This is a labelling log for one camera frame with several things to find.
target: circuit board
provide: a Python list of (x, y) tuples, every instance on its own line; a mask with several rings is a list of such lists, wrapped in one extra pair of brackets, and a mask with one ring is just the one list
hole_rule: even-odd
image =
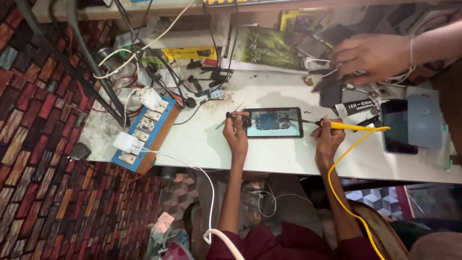
[(255, 126), (258, 130), (288, 129), (289, 113), (257, 113)]

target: yellow cable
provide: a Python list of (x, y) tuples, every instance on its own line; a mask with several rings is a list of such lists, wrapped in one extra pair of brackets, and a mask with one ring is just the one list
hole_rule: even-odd
[(339, 196), (337, 196), (337, 194), (335, 193), (334, 187), (332, 186), (332, 182), (330, 181), (330, 173), (334, 170), (334, 168), (335, 168), (335, 166), (337, 165), (337, 163), (339, 163), (340, 160), (342, 160), (342, 158), (345, 157), (345, 155), (346, 155), (348, 152), (350, 152), (355, 146), (357, 146), (360, 142), (362, 142), (364, 139), (366, 139), (366, 137), (368, 137), (372, 132), (376, 132), (376, 131), (385, 131), (385, 130), (388, 130), (388, 129), (390, 129), (390, 127), (388, 127), (388, 126), (383, 126), (383, 127), (378, 127), (378, 128), (371, 129), (367, 134), (365, 134), (361, 139), (359, 139), (354, 145), (352, 145), (344, 154), (342, 154), (342, 156), (340, 156), (340, 157), (335, 161), (335, 163), (332, 165), (332, 167), (330, 168), (329, 172), (327, 173), (327, 179), (329, 180), (330, 189), (332, 190), (332, 193), (334, 194), (335, 198), (336, 198), (337, 201), (340, 203), (340, 205), (342, 206), (342, 208), (348, 212), (348, 214), (350, 214), (351, 216), (353, 216), (353, 217), (359, 219), (359, 220), (361, 221), (361, 223), (364, 225), (364, 228), (366, 229), (367, 236), (369, 237), (369, 240), (371, 241), (372, 247), (374, 248), (374, 250), (376, 251), (378, 257), (379, 257), (381, 260), (385, 260), (385, 258), (382, 256), (382, 254), (381, 254), (380, 251), (378, 250), (377, 246), (375, 245), (374, 240), (372, 239), (371, 231), (369, 230), (369, 227), (367, 226), (366, 221), (364, 221), (364, 219), (361, 218), (360, 216), (351, 213), (351, 211), (349, 211), (348, 208), (345, 207), (345, 205), (340, 201), (340, 198), (339, 198)]

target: white charger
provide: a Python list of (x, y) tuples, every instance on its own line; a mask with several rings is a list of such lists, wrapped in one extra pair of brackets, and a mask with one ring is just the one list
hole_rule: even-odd
[(156, 107), (159, 106), (162, 101), (160, 95), (152, 87), (144, 87), (140, 91), (138, 98), (149, 110), (156, 110)]
[(145, 143), (139, 141), (138, 138), (127, 134), (126, 132), (120, 132), (117, 138), (114, 140), (112, 145), (122, 150), (128, 154), (136, 154), (138, 155), (143, 148)]

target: bracelet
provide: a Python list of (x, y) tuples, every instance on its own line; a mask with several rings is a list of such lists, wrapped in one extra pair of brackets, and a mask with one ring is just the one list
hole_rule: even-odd
[(413, 50), (412, 50), (413, 43), (414, 43), (414, 36), (411, 36), (411, 41), (409, 42), (409, 50), (410, 50), (409, 67), (412, 67), (412, 64), (414, 62), (414, 55), (413, 55)]

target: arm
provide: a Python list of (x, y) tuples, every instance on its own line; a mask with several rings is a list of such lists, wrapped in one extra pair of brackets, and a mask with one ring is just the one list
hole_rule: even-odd
[(460, 46), (462, 21), (420, 34), (412, 42), (411, 36), (361, 34), (336, 46), (330, 65), (338, 66), (338, 79), (366, 70), (366, 74), (348, 80), (359, 86), (392, 77), (411, 66), (460, 57)]
[(247, 157), (247, 136), (242, 129), (242, 112), (236, 118), (227, 118), (223, 135), (231, 149), (231, 171), (228, 185), (226, 186), (223, 204), (221, 206), (218, 230), (230, 231), (237, 234), (237, 222), (239, 218), (239, 203), (241, 200), (241, 180), (245, 158)]
[[(341, 119), (334, 119), (335, 122), (342, 122)], [(337, 240), (351, 239), (355, 237), (363, 237), (363, 233), (359, 228), (356, 219), (348, 214), (342, 206), (339, 204), (337, 199), (332, 192), (328, 180), (328, 171), (334, 164), (334, 155), (337, 151), (338, 146), (345, 139), (344, 130), (331, 129), (330, 128), (330, 117), (325, 116), (323, 120), (323, 127), (316, 129), (310, 134), (314, 137), (318, 143), (316, 146), (316, 165), (318, 166), (319, 172), (321, 173), (324, 186), (326, 187), (327, 197), (329, 199), (330, 208), (334, 215), (335, 229), (337, 234)], [(345, 192), (340, 184), (339, 176), (335, 169), (330, 174), (330, 180), (334, 187), (335, 193), (340, 198), (341, 202), (349, 209), (350, 206), (347, 202)]]

